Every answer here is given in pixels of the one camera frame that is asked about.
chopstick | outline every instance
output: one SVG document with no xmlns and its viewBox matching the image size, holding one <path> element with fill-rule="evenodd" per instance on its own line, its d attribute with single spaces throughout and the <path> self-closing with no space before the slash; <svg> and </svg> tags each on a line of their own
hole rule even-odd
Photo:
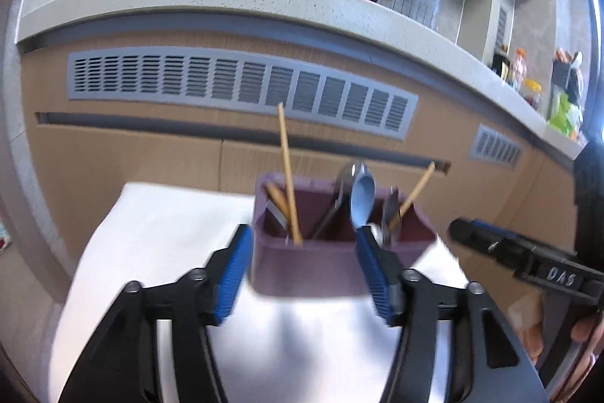
<svg viewBox="0 0 604 403">
<path fill-rule="evenodd" d="M 404 217 L 405 213 L 407 213 L 407 211 L 409 210 L 409 207 L 411 206 L 411 204 L 416 201 L 417 197 L 419 196 L 419 194 L 422 192 L 422 190 L 426 186 L 426 183 L 428 183 L 428 180 L 432 176 L 435 169 L 436 169 L 436 165 L 434 164 L 434 162 L 431 162 L 430 165 L 428 166 L 428 169 L 424 173 L 424 176 L 422 176 L 421 180 L 418 181 L 415 188 L 413 188 L 413 190 L 411 190 L 411 193 L 409 193 L 409 195 L 407 195 L 407 198 L 403 202 L 403 205 L 401 205 L 401 208 L 399 208 L 399 217 L 397 217 L 395 215 L 390 220 L 390 223 L 388 224 L 388 227 L 390 228 L 390 230 L 392 230 L 396 227 L 396 223 L 399 221 L 399 219 L 402 219 Z"/>
<path fill-rule="evenodd" d="M 283 217 L 290 222 L 291 217 L 289 214 L 289 205 L 288 199 L 285 198 L 285 195 L 281 191 L 279 187 L 276 186 L 273 182 L 268 182 L 265 184 L 265 189 L 267 189 L 268 196 L 273 201 L 273 204 L 277 206 L 279 212 L 283 214 Z"/>
<path fill-rule="evenodd" d="M 281 136 L 281 154 L 283 155 L 283 173 L 285 173 L 285 193 L 288 196 L 289 205 L 289 227 L 292 231 L 292 237 L 294 237 L 294 245 L 301 246 L 303 239 L 302 233 L 300 233 L 300 224 L 298 223 L 298 209 L 296 208 L 296 197 L 294 195 L 292 163 L 289 160 L 288 129 L 285 126 L 283 103 L 277 105 L 277 113 L 279 114 L 279 134 Z"/>
</svg>

jar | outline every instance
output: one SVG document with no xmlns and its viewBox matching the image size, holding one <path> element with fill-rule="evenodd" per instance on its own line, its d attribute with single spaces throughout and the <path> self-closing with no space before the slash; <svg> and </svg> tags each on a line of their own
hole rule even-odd
<svg viewBox="0 0 604 403">
<path fill-rule="evenodd" d="M 533 79 L 524 79 L 520 95 L 529 105 L 537 110 L 539 107 L 539 100 L 541 99 L 541 85 L 537 81 L 533 81 Z"/>
</svg>

white table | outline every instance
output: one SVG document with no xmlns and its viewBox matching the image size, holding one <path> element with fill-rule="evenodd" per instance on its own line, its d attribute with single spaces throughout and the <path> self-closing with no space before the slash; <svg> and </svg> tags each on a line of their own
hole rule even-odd
<svg viewBox="0 0 604 403">
<path fill-rule="evenodd" d="M 63 386 L 96 325 L 123 285 L 171 283 L 225 247 L 238 224 L 250 224 L 254 198 L 149 184 L 127 184 L 92 235 L 78 265 L 52 345 L 49 397 Z M 433 281 L 467 283 L 455 258 L 435 242 L 414 266 Z M 231 403 L 379 401 L 398 339 L 375 315 L 369 296 L 275 299 L 244 281 L 234 312 L 210 328 Z M 448 371 L 448 325 L 439 327 L 437 367 Z M 170 321 L 158 323 L 164 403 L 177 403 Z M 441 401 L 445 378 L 434 378 Z"/>
</svg>

ventilation grille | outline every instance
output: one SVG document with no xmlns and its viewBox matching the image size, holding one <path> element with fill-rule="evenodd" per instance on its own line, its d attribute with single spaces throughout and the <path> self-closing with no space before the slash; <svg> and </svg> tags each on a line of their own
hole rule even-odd
<svg viewBox="0 0 604 403">
<path fill-rule="evenodd" d="M 500 48 L 504 44 L 506 25 L 507 12 L 502 7 L 499 7 L 499 19 L 497 20 L 497 37 L 495 39 L 495 49 Z"/>
<path fill-rule="evenodd" d="M 186 104 L 276 114 L 404 139 L 416 94 L 339 70 L 217 49 L 133 47 L 68 59 L 69 99 Z"/>
<path fill-rule="evenodd" d="M 517 143 L 485 125 L 478 127 L 478 133 L 470 149 L 470 157 L 473 159 L 510 168 L 516 166 L 521 155 L 522 148 Z"/>
</svg>

yellow lid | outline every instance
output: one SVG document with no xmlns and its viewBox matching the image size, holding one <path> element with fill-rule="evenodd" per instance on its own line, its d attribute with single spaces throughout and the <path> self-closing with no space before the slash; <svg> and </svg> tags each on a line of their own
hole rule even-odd
<svg viewBox="0 0 604 403">
<path fill-rule="evenodd" d="M 533 79 L 524 79 L 524 85 L 535 93 L 541 93 L 541 85 Z"/>
</svg>

